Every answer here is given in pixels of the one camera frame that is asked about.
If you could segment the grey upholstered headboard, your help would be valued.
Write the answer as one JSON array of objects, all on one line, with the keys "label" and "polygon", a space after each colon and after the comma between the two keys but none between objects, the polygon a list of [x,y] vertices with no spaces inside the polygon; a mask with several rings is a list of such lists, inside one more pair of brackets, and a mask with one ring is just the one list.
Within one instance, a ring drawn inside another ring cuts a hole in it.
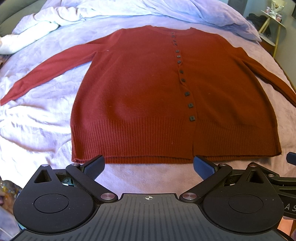
[{"label": "grey upholstered headboard", "polygon": [[24,16],[39,12],[45,2],[45,0],[1,1],[1,37],[11,34]]}]

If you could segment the dark clothes pile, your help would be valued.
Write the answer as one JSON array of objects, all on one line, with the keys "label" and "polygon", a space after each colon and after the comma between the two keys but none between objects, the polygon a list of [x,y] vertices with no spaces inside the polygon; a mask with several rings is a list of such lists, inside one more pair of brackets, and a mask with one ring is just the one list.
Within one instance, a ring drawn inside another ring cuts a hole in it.
[{"label": "dark clothes pile", "polygon": [[[256,28],[257,31],[259,31],[263,27],[265,22],[268,20],[268,18],[266,16],[264,16],[264,15],[257,16],[257,15],[255,15],[253,13],[250,13],[246,17],[246,19],[250,23],[252,23],[252,25],[254,25],[254,27]],[[262,33],[264,33],[267,36],[271,36],[271,31],[270,31],[269,25],[267,25],[266,30],[264,32],[262,32]]]}]

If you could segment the flower bouquet on table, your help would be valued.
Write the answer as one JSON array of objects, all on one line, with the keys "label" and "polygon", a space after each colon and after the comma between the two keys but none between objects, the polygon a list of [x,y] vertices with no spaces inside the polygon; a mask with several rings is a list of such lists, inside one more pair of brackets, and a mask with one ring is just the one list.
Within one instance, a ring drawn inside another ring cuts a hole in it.
[{"label": "flower bouquet on table", "polygon": [[274,18],[276,21],[281,22],[282,15],[281,12],[285,8],[287,1],[284,0],[271,0],[270,6],[268,6],[265,12]]}]

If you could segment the gold leg side table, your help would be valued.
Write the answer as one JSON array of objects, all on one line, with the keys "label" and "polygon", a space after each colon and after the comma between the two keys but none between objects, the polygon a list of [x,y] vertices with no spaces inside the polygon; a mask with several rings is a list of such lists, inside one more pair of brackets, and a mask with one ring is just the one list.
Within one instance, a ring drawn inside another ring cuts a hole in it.
[{"label": "gold leg side table", "polygon": [[286,27],[278,17],[272,16],[263,10],[261,12],[266,17],[266,20],[258,33],[263,41],[263,47],[275,59],[280,44],[281,32],[285,31]]}]

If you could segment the red knit cardigan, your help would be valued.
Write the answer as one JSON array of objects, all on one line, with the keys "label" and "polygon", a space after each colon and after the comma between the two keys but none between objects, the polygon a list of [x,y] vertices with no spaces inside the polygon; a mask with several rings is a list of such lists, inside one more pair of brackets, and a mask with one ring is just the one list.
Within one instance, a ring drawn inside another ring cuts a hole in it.
[{"label": "red knit cardigan", "polygon": [[226,39],[194,28],[144,26],[71,47],[41,63],[1,99],[16,100],[90,63],[71,113],[72,160],[185,164],[281,154],[264,81],[295,104],[280,78]]}]

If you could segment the lilac rumpled duvet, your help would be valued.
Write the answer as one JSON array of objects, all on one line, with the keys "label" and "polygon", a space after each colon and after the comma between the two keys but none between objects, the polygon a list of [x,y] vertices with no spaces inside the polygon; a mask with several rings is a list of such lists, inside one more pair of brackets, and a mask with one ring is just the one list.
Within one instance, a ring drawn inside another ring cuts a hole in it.
[{"label": "lilac rumpled duvet", "polygon": [[260,41],[255,27],[222,1],[46,1],[38,13],[23,17],[12,33],[21,34],[40,22],[66,26],[95,16],[145,15],[217,26],[245,39]]}]

